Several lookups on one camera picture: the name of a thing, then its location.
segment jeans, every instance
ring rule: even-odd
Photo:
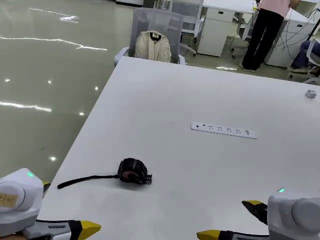
[[[309,59],[307,58],[307,51],[311,41],[304,41],[300,46],[300,52],[293,61],[293,67],[306,68],[308,66]],[[320,43],[316,42],[312,48],[312,52],[320,56]]]
[[[248,49],[243,58],[242,65],[245,69],[257,70],[260,68],[276,39],[283,21],[284,17],[280,14],[260,9]]]

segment white cabinet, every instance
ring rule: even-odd
[[[278,67],[289,67],[300,50],[300,45],[307,40],[308,33],[313,24],[301,24],[296,22],[283,23],[285,25],[274,41],[274,44],[266,56],[264,63]]]
[[[232,30],[232,11],[209,8],[198,41],[197,53],[220,57]]]

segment black tape measure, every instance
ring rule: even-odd
[[[151,184],[152,175],[148,174],[148,170],[144,163],[138,159],[126,158],[120,162],[118,173],[116,175],[92,175],[73,179],[60,183],[57,188],[62,189],[72,184],[83,182],[91,179],[120,179],[125,183],[134,183],[134,184]]]

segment person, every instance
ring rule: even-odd
[[[294,59],[289,70],[297,74],[307,74],[308,73],[308,62],[307,51],[310,46],[311,41],[304,41],[300,46],[300,52]],[[315,42],[312,52],[320,57],[320,43]]]
[[[255,21],[251,40],[240,67],[246,72],[255,72],[265,60],[274,43],[289,8],[299,0],[262,0]]]

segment white power strip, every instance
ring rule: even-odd
[[[226,126],[221,126],[221,125],[211,124],[211,123],[193,122],[191,123],[191,129],[196,131],[231,135],[231,136],[249,138],[249,139],[258,138],[254,133],[254,131],[249,129],[226,127]]]

